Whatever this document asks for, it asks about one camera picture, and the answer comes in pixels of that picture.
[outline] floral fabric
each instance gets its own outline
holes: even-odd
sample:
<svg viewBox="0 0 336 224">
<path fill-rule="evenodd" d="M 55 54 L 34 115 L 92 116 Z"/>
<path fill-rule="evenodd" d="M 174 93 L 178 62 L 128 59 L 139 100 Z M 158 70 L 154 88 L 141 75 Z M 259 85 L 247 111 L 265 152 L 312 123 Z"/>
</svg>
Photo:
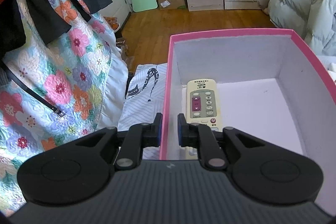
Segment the floral fabric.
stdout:
<svg viewBox="0 0 336 224">
<path fill-rule="evenodd" d="M 16 181 L 22 162 L 96 130 L 111 61 L 122 62 L 113 30 L 99 13 L 87 23 L 70 0 L 49 0 L 72 27 L 46 47 L 26 1 L 17 2 L 26 44 L 8 52 L 4 62 L 30 89 L 66 115 L 57 116 L 13 81 L 0 87 L 0 210 L 7 215 L 25 202 Z M 116 104 L 122 100 L 116 98 Z"/>
</svg>

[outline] black strap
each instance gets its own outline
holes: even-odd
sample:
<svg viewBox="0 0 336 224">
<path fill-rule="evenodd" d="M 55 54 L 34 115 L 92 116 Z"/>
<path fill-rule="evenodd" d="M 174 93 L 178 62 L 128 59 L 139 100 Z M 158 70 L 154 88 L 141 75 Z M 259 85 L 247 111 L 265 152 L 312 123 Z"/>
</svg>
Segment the black strap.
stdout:
<svg viewBox="0 0 336 224">
<path fill-rule="evenodd" d="M 11 70 L 6 66 L 6 64 L 3 61 L 0 62 L 0 67 L 4 70 L 4 72 L 6 73 L 6 75 L 7 75 L 7 77 L 9 79 L 12 79 L 20 88 L 22 88 L 30 96 L 34 97 L 40 103 L 42 103 L 46 107 L 50 108 L 58 116 L 60 116 L 60 117 L 65 116 L 65 113 L 63 111 L 59 110 L 57 107 L 54 107 L 52 104 L 48 103 L 41 96 L 39 96 L 38 94 L 36 94 L 29 87 L 27 87 L 24 83 L 22 83 L 21 80 L 19 78 L 17 78 L 16 75 L 13 72 L 11 72 Z"/>
</svg>

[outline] beige remote control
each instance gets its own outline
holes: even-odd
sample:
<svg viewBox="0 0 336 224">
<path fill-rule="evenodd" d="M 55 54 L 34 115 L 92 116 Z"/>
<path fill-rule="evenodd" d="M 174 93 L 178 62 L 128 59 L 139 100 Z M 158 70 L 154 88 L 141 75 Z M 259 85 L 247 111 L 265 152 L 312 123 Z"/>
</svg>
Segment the beige remote control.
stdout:
<svg viewBox="0 0 336 224">
<path fill-rule="evenodd" d="M 189 81 L 186 93 L 187 123 L 206 124 L 214 131 L 222 131 L 223 124 L 220 111 L 216 82 L 212 79 Z M 186 147 L 186 159 L 193 159 L 197 152 Z"/>
</svg>

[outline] open box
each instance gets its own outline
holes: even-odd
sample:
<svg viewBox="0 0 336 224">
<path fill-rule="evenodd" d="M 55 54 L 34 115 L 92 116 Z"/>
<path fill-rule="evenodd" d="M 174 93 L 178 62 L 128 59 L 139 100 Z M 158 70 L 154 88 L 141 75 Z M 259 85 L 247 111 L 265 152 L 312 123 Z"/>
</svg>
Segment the open box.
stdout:
<svg viewBox="0 0 336 224">
<path fill-rule="evenodd" d="M 217 83 L 224 126 L 315 160 L 324 172 L 316 200 L 336 213 L 336 86 L 305 42 L 286 29 L 230 29 L 170 38 L 160 159 L 182 160 L 177 115 L 186 84 Z"/>
</svg>

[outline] red flower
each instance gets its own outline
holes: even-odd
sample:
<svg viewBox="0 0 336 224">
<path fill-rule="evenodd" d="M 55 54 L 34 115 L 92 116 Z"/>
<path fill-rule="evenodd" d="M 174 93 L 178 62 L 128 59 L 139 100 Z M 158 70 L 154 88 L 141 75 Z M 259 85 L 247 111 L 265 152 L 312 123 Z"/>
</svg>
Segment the red flower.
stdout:
<svg viewBox="0 0 336 224">
<path fill-rule="evenodd" d="M 6 91 L 0 93 L 0 109 L 3 111 L 3 122 L 5 126 L 9 126 L 13 123 L 20 126 L 22 125 L 15 117 L 18 111 L 23 112 L 20 105 L 21 102 L 22 97 L 19 93 L 14 93 L 13 95 L 10 95 Z"/>
</svg>

